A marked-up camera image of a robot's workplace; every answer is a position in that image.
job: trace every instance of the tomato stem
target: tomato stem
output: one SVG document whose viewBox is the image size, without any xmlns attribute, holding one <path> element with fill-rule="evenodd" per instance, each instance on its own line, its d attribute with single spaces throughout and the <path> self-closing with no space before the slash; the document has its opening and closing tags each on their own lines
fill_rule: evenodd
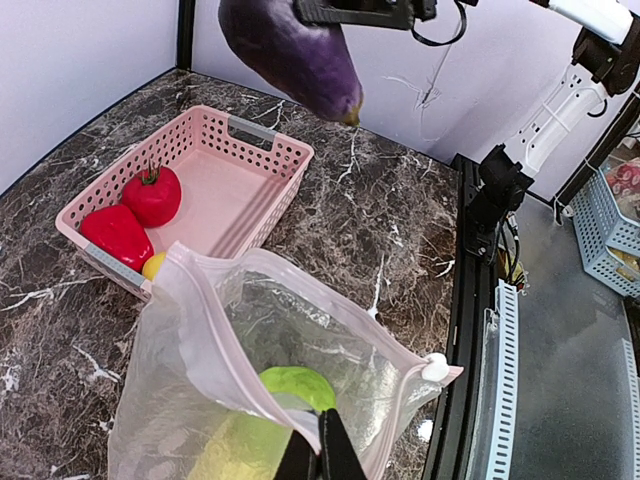
<svg viewBox="0 0 640 480">
<path fill-rule="evenodd" d="M 149 167 L 147 168 L 147 174 L 142 175 L 142 184 L 143 185 L 153 185 L 158 180 L 158 176 L 160 175 L 160 169 L 162 168 L 162 162 L 158 164 L 158 167 L 153 166 L 153 162 L 149 161 Z"/>
</svg>

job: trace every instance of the marble countertop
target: marble countertop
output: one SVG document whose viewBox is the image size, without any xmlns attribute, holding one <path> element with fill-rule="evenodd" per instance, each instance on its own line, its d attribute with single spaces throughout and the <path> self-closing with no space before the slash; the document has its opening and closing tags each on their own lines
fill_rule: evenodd
<svg viewBox="0 0 640 480">
<path fill-rule="evenodd" d="M 92 121 L 0 198 L 0 478 L 106 479 L 107 438 L 143 305 L 85 264 L 54 219 L 130 145 L 198 104 L 315 149 L 265 248 L 376 308 L 412 351 L 445 350 L 457 174 L 366 130 L 174 70 Z M 419 477 L 434 410 L 416 415 L 386 478 Z"/>
</svg>

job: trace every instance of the eggplant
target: eggplant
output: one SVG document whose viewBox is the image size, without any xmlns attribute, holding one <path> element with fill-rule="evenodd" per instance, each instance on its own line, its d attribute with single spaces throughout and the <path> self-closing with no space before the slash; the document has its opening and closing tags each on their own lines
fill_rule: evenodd
<svg viewBox="0 0 640 480">
<path fill-rule="evenodd" d="M 233 53 L 318 117 L 356 126 L 364 99 L 340 25 L 301 23 L 293 0 L 220 0 Z"/>
</svg>

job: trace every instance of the white wall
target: white wall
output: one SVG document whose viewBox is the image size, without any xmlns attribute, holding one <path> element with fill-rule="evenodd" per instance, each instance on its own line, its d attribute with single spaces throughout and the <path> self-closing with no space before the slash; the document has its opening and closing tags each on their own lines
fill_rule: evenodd
<svg viewBox="0 0 640 480">
<path fill-rule="evenodd" d="M 0 193 L 175 65 L 177 0 L 0 0 Z"/>
<path fill-rule="evenodd" d="M 194 69 L 277 93 L 226 46 L 217 23 L 218 3 L 198 0 Z M 640 0 L 623 3 L 640 11 Z M 467 14 L 467 33 L 448 53 L 446 47 L 417 43 L 408 32 L 345 28 L 365 89 L 365 128 L 443 161 L 456 152 L 480 161 L 518 130 L 559 81 L 579 27 L 525 0 L 481 0 L 478 7 L 467 8 Z M 420 25 L 419 31 L 444 40 L 457 24 L 453 2 L 440 1 L 438 18 Z M 431 100 L 420 105 L 437 72 Z M 550 198 L 623 102 L 624 97 L 615 98 L 605 116 L 584 120 L 545 164 L 533 190 Z"/>
</svg>

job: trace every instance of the blue plastic crate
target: blue plastic crate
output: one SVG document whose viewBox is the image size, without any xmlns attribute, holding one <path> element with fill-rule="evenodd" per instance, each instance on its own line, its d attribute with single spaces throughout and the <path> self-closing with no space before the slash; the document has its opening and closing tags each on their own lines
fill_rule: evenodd
<svg viewBox="0 0 640 480">
<path fill-rule="evenodd" d="M 605 245 L 598 226 L 598 216 L 587 196 L 588 191 L 581 190 L 571 202 L 575 211 L 573 225 L 584 270 L 620 295 L 637 297 L 640 295 L 640 275 Z"/>
<path fill-rule="evenodd" d="M 598 170 L 584 190 L 605 245 L 640 257 L 640 223 L 620 213 L 604 173 Z"/>
</svg>

